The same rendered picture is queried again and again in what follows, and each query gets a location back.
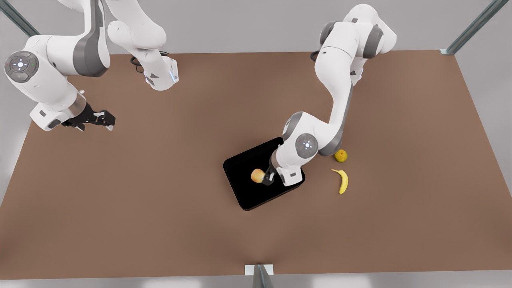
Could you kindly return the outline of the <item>yellow banana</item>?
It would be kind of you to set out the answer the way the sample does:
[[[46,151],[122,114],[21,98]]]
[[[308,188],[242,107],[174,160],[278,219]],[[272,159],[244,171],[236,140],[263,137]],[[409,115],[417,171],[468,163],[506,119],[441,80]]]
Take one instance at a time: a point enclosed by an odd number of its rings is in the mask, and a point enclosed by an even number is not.
[[[340,175],[341,177],[341,184],[340,184],[340,189],[339,189],[339,194],[343,194],[347,187],[348,187],[348,175],[345,171],[343,170],[335,170],[334,168],[331,169],[331,171],[333,172],[336,172]]]

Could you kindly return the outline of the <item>silver frame post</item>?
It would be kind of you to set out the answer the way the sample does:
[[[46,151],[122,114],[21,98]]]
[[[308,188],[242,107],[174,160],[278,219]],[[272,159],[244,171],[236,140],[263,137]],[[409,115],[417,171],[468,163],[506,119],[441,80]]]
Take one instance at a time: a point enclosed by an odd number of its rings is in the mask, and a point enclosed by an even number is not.
[[[492,0],[447,48],[439,49],[440,54],[455,55],[509,1],[510,0]]]
[[[8,2],[0,0],[0,11],[4,13],[27,36],[40,35],[40,33]]]
[[[274,288],[270,278],[274,275],[273,264],[250,264],[244,269],[246,276],[252,276],[252,288]]]

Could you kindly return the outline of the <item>black storage box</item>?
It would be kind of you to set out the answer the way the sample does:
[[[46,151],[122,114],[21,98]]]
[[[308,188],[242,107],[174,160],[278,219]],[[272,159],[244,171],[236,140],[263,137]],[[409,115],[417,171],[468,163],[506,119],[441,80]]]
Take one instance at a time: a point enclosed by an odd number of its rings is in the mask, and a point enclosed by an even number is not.
[[[256,183],[251,179],[250,175],[256,168],[266,172],[270,166],[270,157],[280,144],[283,144],[283,139],[277,137],[235,155],[223,163],[227,179],[243,210],[250,211],[278,198],[298,188],[305,181],[305,173],[302,173],[300,182],[291,186],[284,186],[278,174],[274,175],[274,182],[268,186]]]

